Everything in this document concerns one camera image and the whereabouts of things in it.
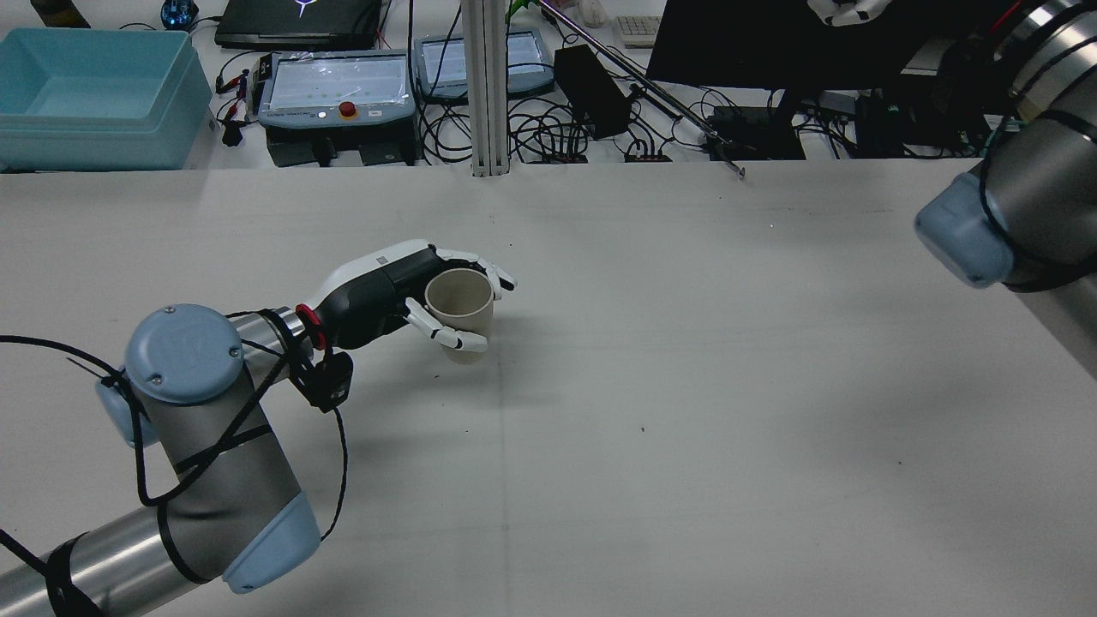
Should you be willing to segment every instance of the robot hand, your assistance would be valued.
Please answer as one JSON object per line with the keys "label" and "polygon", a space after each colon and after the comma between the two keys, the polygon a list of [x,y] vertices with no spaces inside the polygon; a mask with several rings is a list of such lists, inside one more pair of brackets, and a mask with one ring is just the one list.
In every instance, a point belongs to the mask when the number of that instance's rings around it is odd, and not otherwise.
{"label": "robot hand", "polygon": [[892,0],[807,0],[823,23],[833,26],[870,22],[884,12]]}
{"label": "robot hand", "polygon": [[357,349],[411,324],[440,345],[485,351],[486,338],[443,326],[425,307],[427,283],[454,268],[484,273],[496,300],[514,290],[513,277],[478,255],[407,240],[337,268],[313,299],[297,306],[297,314],[314,327],[318,349]]}

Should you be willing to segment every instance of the metal cylinder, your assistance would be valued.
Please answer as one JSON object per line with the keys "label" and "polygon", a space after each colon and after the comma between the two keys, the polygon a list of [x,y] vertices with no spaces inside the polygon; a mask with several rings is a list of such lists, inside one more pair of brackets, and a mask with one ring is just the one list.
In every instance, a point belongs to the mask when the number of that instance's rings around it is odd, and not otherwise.
{"label": "metal cylinder", "polygon": [[[283,306],[274,312],[282,317],[282,321],[285,322],[286,327],[290,328],[290,334],[294,338],[305,333],[305,324],[293,308]],[[249,313],[233,319],[233,326],[240,334],[240,339],[245,341],[244,362],[251,373],[251,379],[256,383],[259,383],[274,367],[279,355],[283,352],[290,341],[283,341],[270,322],[256,313]],[[313,346],[307,339],[301,344],[301,351],[305,357],[312,359]],[[282,369],[278,381],[287,377],[290,377],[290,370]]]}
{"label": "metal cylinder", "polygon": [[1043,327],[1097,379],[1097,274],[1051,291],[1018,296]]}
{"label": "metal cylinder", "polygon": [[[171,563],[152,508],[84,534],[69,563],[76,586],[111,617],[143,615],[197,586]],[[53,614],[41,574],[23,566],[0,576],[0,617]]]}
{"label": "metal cylinder", "polygon": [[1083,4],[1084,0],[1044,2],[996,49],[997,59],[1018,67],[1011,94],[1022,119],[1038,116],[1097,66],[1097,12],[1084,10]]}
{"label": "metal cylinder", "polygon": [[201,457],[216,457],[190,489],[166,506],[165,527],[182,562],[206,580],[219,576],[301,493],[259,405],[235,434],[242,442],[224,452],[210,451],[253,392],[250,377],[241,371],[228,391],[201,405],[169,405],[137,393],[180,481],[201,463]]}
{"label": "metal cylinder", "polygon": [[[1097,74],[1052,110],[1097,125]],[[987,193],[1019,246],[1044,260],[1079,263],[1097,253],[1097,144],[1075,127],[1040,117],[991,153]]]}

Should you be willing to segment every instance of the beige cup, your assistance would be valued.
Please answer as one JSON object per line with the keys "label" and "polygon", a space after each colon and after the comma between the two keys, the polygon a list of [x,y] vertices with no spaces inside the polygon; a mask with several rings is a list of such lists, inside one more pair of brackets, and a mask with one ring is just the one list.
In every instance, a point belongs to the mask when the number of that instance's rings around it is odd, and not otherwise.
{"label": "beige cup", "polygon": [[[427,283],[427,311],[443,326],[468,330],[490,338],[495,291],[483,273],[467,268],[446,270]],[[484,358],[476,351],[442,347],[459,364],[472,364]]]}

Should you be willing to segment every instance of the robotic finger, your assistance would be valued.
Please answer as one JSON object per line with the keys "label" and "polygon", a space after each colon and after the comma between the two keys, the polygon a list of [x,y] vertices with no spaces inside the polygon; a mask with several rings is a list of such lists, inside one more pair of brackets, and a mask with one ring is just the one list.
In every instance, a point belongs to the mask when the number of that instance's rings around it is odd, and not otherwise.
{"label": "robotic finger", "polygon": [[421,332],[427,338],[451,349],[462,351],[475,351],[483,354],[487,351],[487,338],[473,332],[459,330],[450,326],[442,325],[433,315],[427,312],[421,304],[411,300],[406,301],[407,322]]}
{"label": "robotic finger", "polygon": [[518,284],[514,278],[507,273],[506,270],[491,263],[487,259],[476,255],[475,253],[464,253],[461,250],[449,250],[444,248],[437,249],[438,257],[443,261],[449,262],[463,262],[464,267],[472,268],[474,270],[479,270],[484,272],[487,280],[491,281],[491,289],[495,290],[495,299],[502,300],[504,291],[514,291],[514,287]]}

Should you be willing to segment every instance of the table surface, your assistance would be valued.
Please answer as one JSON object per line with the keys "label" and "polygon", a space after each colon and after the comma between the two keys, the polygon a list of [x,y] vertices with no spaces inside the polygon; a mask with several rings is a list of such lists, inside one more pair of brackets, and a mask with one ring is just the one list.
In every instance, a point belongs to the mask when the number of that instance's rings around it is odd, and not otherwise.
{"label": "table surface", "polygon": [[[0,177],[0,332],[117,361],[161,305],[292,305],[412,237],[518,277],[478,364],[353,352],[316,556],[156,615],[1092,615],[1094,382],[912,232],[965,167]],[[89,375],[5,348],[0,392],[0,525],[44,552],[137,506]],[[333,418],[264,408],[325,526]]]}

